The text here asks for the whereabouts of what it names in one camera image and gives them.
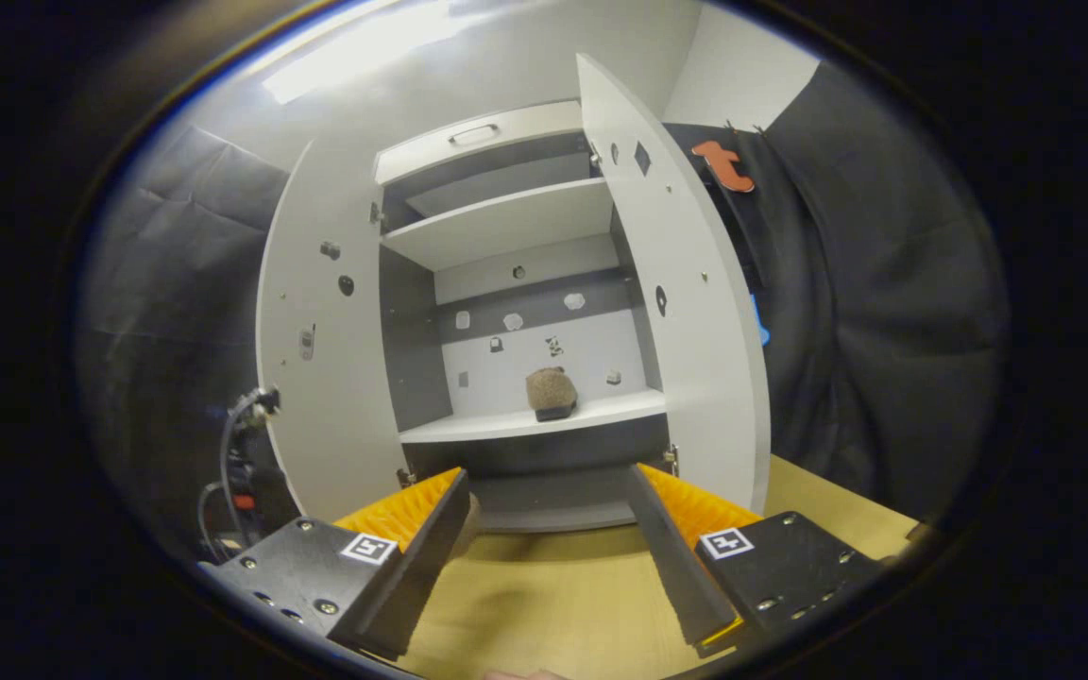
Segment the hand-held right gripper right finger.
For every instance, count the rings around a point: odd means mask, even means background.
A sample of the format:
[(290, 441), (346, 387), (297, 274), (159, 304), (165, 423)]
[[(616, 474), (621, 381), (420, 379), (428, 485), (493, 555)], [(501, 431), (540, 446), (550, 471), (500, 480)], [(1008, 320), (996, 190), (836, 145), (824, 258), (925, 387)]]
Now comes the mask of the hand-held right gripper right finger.
[(768, 650), (858, 597), (882, 564), (804, 514), (764, 518), (638, 463), (626, 494), (687, 645)]

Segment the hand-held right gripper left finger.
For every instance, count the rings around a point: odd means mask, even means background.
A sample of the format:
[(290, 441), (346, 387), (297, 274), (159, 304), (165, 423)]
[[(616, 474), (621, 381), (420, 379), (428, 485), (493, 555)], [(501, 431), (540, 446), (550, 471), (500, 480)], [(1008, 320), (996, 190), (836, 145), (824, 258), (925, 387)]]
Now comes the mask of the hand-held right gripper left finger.
[(333, 522), (297, 517), (199, 569), (259, 619), (396, 662), (470, 512), (469, 474), (454, 467)]

